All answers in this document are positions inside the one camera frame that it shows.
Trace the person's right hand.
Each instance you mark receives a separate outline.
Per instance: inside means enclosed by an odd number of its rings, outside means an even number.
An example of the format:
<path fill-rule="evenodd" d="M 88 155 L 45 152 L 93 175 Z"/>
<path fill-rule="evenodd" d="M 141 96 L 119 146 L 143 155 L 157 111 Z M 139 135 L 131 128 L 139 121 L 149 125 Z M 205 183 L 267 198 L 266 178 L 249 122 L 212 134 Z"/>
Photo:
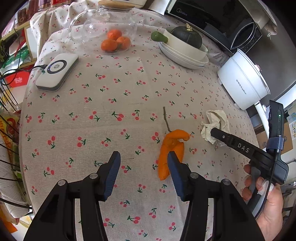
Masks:
<path fill-rule="evenodd" d="M 252 184 L 251 166 L 247 164 L 244 166 L 243 169 L 248 174 L 248 176 L 245 177 L 245 187 L 242 190 L 242 198 L 247 201 L 252 196 L 252 193 L 249 190 L 249 187 Z M 264 189 L 264 182 L 265 180 L 262 177 L 257 178 L 256 188 L 258 191 Z M 279 234 L 283 223 L 282 208 L 282 193 L 280 185 L 276 184 L 274 185 L 274 188 L 269 192 L 264 209 L 259 217 L 256 219 L 265 240 L 274 240 L 275 237 Z"/>

